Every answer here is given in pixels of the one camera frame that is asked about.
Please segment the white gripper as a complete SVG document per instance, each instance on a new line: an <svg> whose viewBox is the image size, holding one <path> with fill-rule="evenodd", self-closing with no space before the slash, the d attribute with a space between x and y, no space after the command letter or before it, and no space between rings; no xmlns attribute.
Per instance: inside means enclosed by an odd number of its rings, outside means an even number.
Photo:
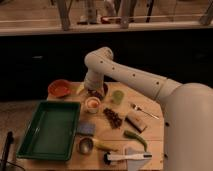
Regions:
<svg viewBox="0 0 213 171"><path fill-rule="evenodd" d="M99 93L98 89L103 87L104 75L97 73L93 70L88 70L84 79L84 87L88 90L88 94L91 97L96 97L99 100L103 100L103 96Z"/></svg>

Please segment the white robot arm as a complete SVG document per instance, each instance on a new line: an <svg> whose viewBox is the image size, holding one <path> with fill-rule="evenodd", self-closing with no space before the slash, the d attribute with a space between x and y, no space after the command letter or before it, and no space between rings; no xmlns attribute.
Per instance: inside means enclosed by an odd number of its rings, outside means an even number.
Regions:
<svg viewBox="0 0 213 171"><path fill-rule="evenodd" d="M213 88L182 84L118 64L108 47L88 53L84 63L87 89L100 89L108 76L160 105L164 114L164 171L213 171Z"/></svg>

